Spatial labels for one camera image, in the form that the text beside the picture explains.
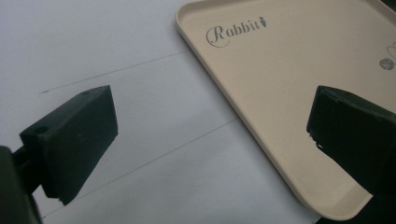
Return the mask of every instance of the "pencil line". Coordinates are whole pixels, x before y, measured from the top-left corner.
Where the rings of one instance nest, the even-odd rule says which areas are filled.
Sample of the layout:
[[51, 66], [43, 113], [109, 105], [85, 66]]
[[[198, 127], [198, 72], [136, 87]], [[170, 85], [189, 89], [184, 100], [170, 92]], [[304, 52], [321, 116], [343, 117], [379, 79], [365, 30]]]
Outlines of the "pencil line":
[[156, 62], [156, 61], [159, 61], [159, 60], [162, 60], [162, 59], [171, 58], [171, 57], [177, 56], [178, 54], [186, 53], [188, 51], [189, 50], [186, 49], [186, 50], [183, 50], [183, 51], [178, 52], [178, 53], [166, 55], [166, 56], [163, 56], [163, 57], [160, 57], [160, 58], [156, 58], [156, 59], [153, 59], [153, 60], [149, 60], [149, 61], [146, 61], [146, 62], [143, 62], [143, 63], [137, 63], [137, 64], [134, 64], [134, 65], [131, 65], [131, 66], [128, 66], [128, 67], [124, 67], [124, 68], [120, 68], [120, 69], [117, 69], [117, 70], [114, 70], [114, 71], [111, 71], [111, 72], [106, 72], [106, 73], [103, 73], [103, 74], [100, 74], [100, 75], [97, 75], [97, 76], [94, 76], [94, 77], [87, 77], [87, 78], [84, 78], [84, 79], [79, 80], [79, 81], [70, 82], [70, 83], [67, 83], [67, 84], [62, 85], [62, 86], [58, 86], [58, 87], [55, 87], [55, 88], [52, 88], [52, 89], [48, 89], [46, 91], [41, 91], [39, 94], [48, 93], [50, 91], [55, 91], [55, 90], [58, 90], [60, 88], [68, 87], [68, 86], [71, 86], [71, 85], [74, 85], [74, 84], [77, 84], [77, 83], [80, 83], [80, 82], [83, 82], [83, 81], [88, 81], [88, 80], [91, 80], [91, 79], [94, 79], [94, 78], [97, 78], [97, 77], [107, 76], [107, 75], [110, 75], [110, 74], [113, 74], [113, 73], [117, 73], [117, 72], [122, 71], [122, 70], [126, 70], [126, 69], [130, 69], [130, 68], [133, 68], [133, 67], [137, 67], [137, 66], [140, 66], [140, 65], [143, 65], [143, 64], [146, 64], [146, 63], [153, 63], [153, 62]]

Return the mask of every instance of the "black plastic part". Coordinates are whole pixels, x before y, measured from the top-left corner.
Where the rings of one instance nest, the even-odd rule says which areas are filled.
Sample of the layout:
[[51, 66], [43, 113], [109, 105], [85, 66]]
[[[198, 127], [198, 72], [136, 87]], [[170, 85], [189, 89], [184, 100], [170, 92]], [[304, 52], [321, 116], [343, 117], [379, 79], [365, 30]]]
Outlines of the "black plastic part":
[[21, 147], [13, 153], [15, 165], [21, 175], [21, 181], [27, 193], [32, 194], [42, 183], [46, 173], [42, 166], [37, 164], [35, 158], [29, 156], [29, 152], [25, 147]]
[[41, 223], [35, 200], [24, 190], [18, 166], [7, 147], [0, 147], [0, 222]]
[[318, 148], [374, 195], [396, 193], [396, 115], [319, 86], [307, 124]]
[[396, 12], [396, 1], [395, 0], [381, 0], [385, 5], [390, 7], [393, 11]]
[[111, 89], [104, 86], [76, 95], [24, 130], [21, 139], [47, 196], [68, 204], [117, 134]]

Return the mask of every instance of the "beige tray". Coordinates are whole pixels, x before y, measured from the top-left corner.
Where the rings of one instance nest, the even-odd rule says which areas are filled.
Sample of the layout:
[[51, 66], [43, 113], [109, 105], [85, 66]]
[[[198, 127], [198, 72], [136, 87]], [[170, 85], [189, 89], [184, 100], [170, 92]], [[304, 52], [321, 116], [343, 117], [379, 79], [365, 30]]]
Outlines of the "beige tray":
[[297, 198], [327, 218], [358, 214], [372, 195], [306, 123], [318, 85], [396, 111], [393, 11], [375, 0], [210, 0], [183, 6], [177, 25]]

